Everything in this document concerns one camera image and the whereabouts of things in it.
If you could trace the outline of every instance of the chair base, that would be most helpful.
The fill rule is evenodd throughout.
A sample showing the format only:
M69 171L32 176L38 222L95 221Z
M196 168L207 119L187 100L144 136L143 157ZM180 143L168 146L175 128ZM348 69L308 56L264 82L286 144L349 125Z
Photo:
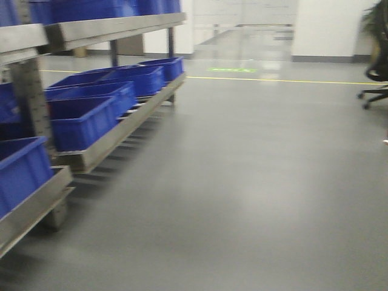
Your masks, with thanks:
M374 90L363 90L360 94L357 95L358 99L363 99L365 97L365 94L379 94L376 97L369 98L364 104L363 109L370 109L370 103L379 101L382 99L388 98L388 89L374 89Z

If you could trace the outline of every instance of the metal shelf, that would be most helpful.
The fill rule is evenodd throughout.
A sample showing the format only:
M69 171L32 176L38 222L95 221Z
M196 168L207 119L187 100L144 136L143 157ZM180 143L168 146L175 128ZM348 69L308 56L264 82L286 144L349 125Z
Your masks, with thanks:
M116 127L96 141L88 149L78 152L62 152L58 164L66 164L75 173L89 173L100 164L120 143L134 132L164 101L174 95L184 82L186 74L172 81L158 94L151 96L136 112L122 120Z
M38 222L57 207L73 190L68 166L53 167L54 177L0 219L0 258L17 244Z
M181 25L184 20L185 13L171 13L57 23L45 26L49 45L43 46L40 52L60 52L140 35Z
M38 47L47 44L41 24L0 27L0 64L35 58L39 55Z

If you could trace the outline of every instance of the potted plant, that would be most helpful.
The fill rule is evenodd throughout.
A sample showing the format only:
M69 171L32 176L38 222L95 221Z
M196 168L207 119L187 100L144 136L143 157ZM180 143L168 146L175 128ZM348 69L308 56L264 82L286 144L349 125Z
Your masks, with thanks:
M365 10L366 14L362 18L363 32L369 34L373 39L373 48L372 48L372 54L371 54L372 62L376 60L380 52L380 47L376 39L376 36L378 34L378 29L376 27L375 21L376 21L376 14L378 13L378 10L381 9L381 5L380 5L381 2L382 1L378 1L371 8Z

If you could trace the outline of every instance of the stainless steel shelving rack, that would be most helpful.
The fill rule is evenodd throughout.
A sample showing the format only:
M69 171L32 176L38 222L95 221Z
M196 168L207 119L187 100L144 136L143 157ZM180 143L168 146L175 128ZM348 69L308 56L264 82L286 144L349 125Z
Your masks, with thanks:
M110 41L112 66L118 65L116 40L155 30L168 29L169 56L174 55L174 30L183 24L185 13L132 16L127 18L96 19L63 22L45 27L48 44L41 53L54 53L86 45ZM145 103L136 112L122 120L114 129L87 150L58 153L56 163L69 165L75 173L92 171L119 144L138 128L164 101L175 102L174 93L182 85L185 74L164 87L155 96L144 98Z
M20 75L14 75L15 91L23 110L33 111L27 118L37 125L36 135L44 133L41 130L47 126L43 121L47 116L45 108L39 100L42 88L35 60L39 56L38 47L46 44L45 31L40 24L0 28L0 65L10 64L13 74L20 72ZM66 214L65 198L73 190L68 187L72 174L69 166L53 167L53 170L52 179L0 219L0 258L41 220L55 229L62 224Z
M70 169L76 173L87 173L94 169L164 101L174 103L175 91L186 77L182 74L155 96L143 98L137 110L129 111L115 128L89 149L58 153L53 146L36 57L109 41L112 66L117 66L117 39L161 29L168 30L169 56L173 57L174 27L183 24L186 14L96 19L43 27L40 24L29 24L28 1L17 0L16 3L24 25L0 28L0 65L10 65L24 125L30 129L32 135L48 137L46 147L55 165L68 166L54 166L55 175L51 180L0 219L0 258L42 219L49 226L58 229L66 214L65 198L73 190L68 187L72 181Z

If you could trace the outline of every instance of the wall baseboard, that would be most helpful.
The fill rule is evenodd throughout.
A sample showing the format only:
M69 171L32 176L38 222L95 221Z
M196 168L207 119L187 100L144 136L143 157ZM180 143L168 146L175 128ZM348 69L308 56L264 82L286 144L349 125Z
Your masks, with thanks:
M354 63L370 63L371 55L354 55L353 62Z
M353 63L353 56L292 56L293 62L335 62L342 64Z
M368 63L370 55L354 56L292 56L293 62L332 62L336 64Z
M185 59L192 59L194 57L194 53L176 53L175 56L182 56ZM144 57L147 59L164 59L168 58L168 53L145 53Z
M93 56L106 56L110 54L109 50L87 50L89 55Z

